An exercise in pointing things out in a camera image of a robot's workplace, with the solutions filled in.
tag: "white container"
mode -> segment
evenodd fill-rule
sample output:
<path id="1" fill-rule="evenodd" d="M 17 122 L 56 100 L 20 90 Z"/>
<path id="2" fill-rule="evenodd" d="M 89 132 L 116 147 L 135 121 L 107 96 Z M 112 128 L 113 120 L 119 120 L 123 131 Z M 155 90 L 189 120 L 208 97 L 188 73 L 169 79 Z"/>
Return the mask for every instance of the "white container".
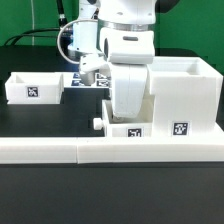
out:
<path id="1" fill-rule="evenodd" d="M 216 127 L 222 82 L 223 76 L 200 58 L 155 57 L 148 65 L 137 118 L 114 123 L 109 102 L 103 102 L 105 136 L 133 137 L 129 130 L 141 132 L 136 137 L 210 136 Z"/>
<path id="2" fill-rule="evenodd" d="M 53 72 L 12 72 L 5 88 L 8 104 L 60 104 L 63 76 Z"/>

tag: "black table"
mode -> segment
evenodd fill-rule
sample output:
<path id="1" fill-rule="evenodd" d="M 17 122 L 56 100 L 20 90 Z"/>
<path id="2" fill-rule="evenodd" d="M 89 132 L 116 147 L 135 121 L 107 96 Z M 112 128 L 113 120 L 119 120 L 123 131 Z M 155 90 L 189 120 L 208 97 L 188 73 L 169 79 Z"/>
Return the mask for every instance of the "black table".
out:
<path id="1" fill-rule="evenodd" d="M 175 49 L 157 55 L 194 56 Z M 101 114 L 105 89 L 67 89 L 60 105 L 6 104 L 10 72 L 76 69 L 55 47 L 1 47 L 0 137 L 102 136 L 90 121 Z M 223 111 L 222 97 L 220 125 Z M 223 224 L 224 164 L 0 165 L 0 208 L 5 224 Z"/>

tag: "small white block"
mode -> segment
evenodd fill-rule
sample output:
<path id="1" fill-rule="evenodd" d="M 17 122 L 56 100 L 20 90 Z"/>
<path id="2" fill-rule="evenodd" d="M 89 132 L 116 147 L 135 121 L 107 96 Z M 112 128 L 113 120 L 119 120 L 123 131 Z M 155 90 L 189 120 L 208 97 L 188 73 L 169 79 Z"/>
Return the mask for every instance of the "small white block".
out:
<path id="1" fill-rule="evenodd" d="M 101 130 L 103 128 L 103 120 L 101 118 L 93 119 L 94 130 Z"/>

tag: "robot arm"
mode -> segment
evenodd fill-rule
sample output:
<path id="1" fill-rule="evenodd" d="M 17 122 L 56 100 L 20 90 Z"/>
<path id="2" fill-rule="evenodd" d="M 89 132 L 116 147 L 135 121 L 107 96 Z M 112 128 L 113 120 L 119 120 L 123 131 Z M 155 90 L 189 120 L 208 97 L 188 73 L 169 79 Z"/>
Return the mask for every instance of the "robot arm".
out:
<path id="1" fill-rule="evenodd" d="M 113 116 L 137 117 L 147 82 L 147 64 L 151 64 L 155 56 L 154 32 L 151 30 L 151 25 L 156 21 L 156 8 L 168 10 L 168 1 L 158 1 L 161 2 L 159 6 L 156 6 L 157 0 L 88 0 L 88 2 L 100 6 L 97 48 L 105 54 L 109 66 L 110 72 L 107 71 L 106 75 L 109 73 L 112 83 Z M 80 70 L 90 71 L 91 66 L 88 67 L 88 64 L 87 56 L 85 63 L 82 61 L 80 63 Z M 97 62 L 92 61 L 90 64 L 96 65 Z"/>

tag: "white platform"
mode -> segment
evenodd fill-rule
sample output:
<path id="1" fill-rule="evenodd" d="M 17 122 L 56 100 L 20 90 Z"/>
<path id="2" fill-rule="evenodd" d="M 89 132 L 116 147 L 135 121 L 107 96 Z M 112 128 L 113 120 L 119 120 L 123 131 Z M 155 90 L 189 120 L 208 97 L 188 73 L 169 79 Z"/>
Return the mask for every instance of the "white platform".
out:
<path id="1" fill-rule="evenodd" d="M 224 162 L 224 133 L 209 138 L 0 138 L 0 164 Z"/>

